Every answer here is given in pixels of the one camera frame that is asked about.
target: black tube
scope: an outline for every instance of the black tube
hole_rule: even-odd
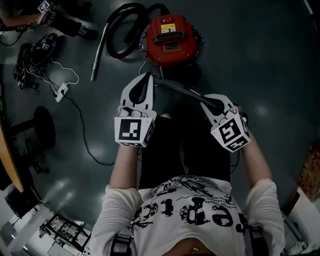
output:
[[[218,115],[221,115],[224,113],[224,103],[221,100],[207,98],[205,96],[198,95],[198,94],[194,93],[193,91],[185,88],[184,85],[179,82],[176,82],[173,80],[168,80],[168,79],[163,80],[163,79],[159,79],[159,78],[154,78],[154,84],[158,85],[158,86],[165,86],[169,89],[172,89],[176,92],[190,96],[190,97],[204,103],[215,116],[218,116]]]
[[[109,26],[106,31],[107,36],[105,45],[111,57],[115,59],[122,59],[131,54],[138,47],[140,37],[149,24],[148,15],[156,9],[160,9],[161,15],[169,14],[168,8],[162,3],[156,3],[148,9],[146,9],[141,3],[126,3],[110,15],[107,20]],[[131,43],[131,45],[124,52],[118,53],[115,51],[113,46],[113,37],[121,22],[131,14],[137,14],[137,18],[132,28],[124,38],[124,42],[127,44]]]

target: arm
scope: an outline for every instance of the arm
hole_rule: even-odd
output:
[[[261,225],[269,246],[269,255],[278,256],[285,247],[284,222],[277,198],[277,187],[272,181],[270,168],[250,133],[251,142],[243,147],[243,159],[251,190],[243,213],[248,224]]]
[[[105,189],[101,213],[93,227],[90,250],[95,256],[110,255],[116,234],[131,235],[130,221],[142,204],[137,187],[138,149],[119,146],[110,185]]]
[[[4,25],[7,27],[18,27],[30,23],[37,23],[41,17],[41,13],[31,15],[3,16],[1,17]]]
[[[264,179],[272,180],[270,168],[260,150],[260,147],[250,132],[251,142],[242,149],[245,171],[252,188],[258,181]]]
[[[138,148],[119,146],[115,164],[110,178],[113,189],[129,189],[137,187]]]

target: sneaker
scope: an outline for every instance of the sneaker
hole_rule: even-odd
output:
[[[78,36],[86,40],[94,40],[97,38],[98,33],[93,29],[86,28],[85,26],[80,27]]]
[[[86,16],[89,13],[91,6],[92,6],[92,3],[88,1],[78,4],[76,9],[73,11],[72,16],[77,18]]]

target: white long-sleeve shirt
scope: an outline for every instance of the white long-sleeve shirt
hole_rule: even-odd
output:
[[[93,256],[110,255],[119,232],[132,237],[132,255],[162,256],[185,238],[197,238],[217,256],[245,256],[244,227],[262,226],[269,254],[285,246],[284,223],[273,181],[260,180],[243,211],[227,181],[179,176],[152,189],[106,187],[102,211],[91,234]]]

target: dark floor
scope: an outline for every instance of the dark floor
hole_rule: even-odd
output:
[[[124,3],[93,0],[91,20],[99,33],[111,12]],[[156,1],[141,3],[149,6]],[[203,75],[196,90],[225,94],[247,112],[250,129],[270,164],[283,204],[295,189],[308,147],[317,136],[320,112],[319,43],[303,0],[163,0],[162,3],[172,14],[184,15],[204,34],[206,43],[199,59]],[[32,118],[37,106],[50,111],[56,146],[40,156],[50,174],[32,173],[36,188],[52,210],[92,226],[99,215],[112,167],[99,165],[88,155],[78,111],[67,99],[56,103],[44,82],[40,82],[39,95],[20,90],[12,75],[20,45],[35,42],[47,31],[45,27],[37,28],[25,33],[16,45],[0,47],[0,60],[5,64],[6,113],[15,125]],[[9,36],[12,41],[16,34]],[[118,148],[114,142],[114,116],[121,92],[138,75],[144,60],[138,53],[118,60],[104,50],[97,79],[90,82],[98,44],[99,39],[67,37],[56,60],[80,75],[79,84],[70,85],[68,96],[82,109],[92,153],[101,161],[112,163]],[[51,70],[50,77],[57,84],[76,79],[72,72],[56,64]],[[184,113],[185,117],[189,103],[181,95],[156,88],[154,110],[160,114],[170,110],[176,115]],[[194,114],[184,118],[189,124],[195,120]],[[19,135],[20,151],[24,149],[24,137],[32,133]],[[249,188],[241,163],[232,174],[231,183],[232,194],[242,205]]]

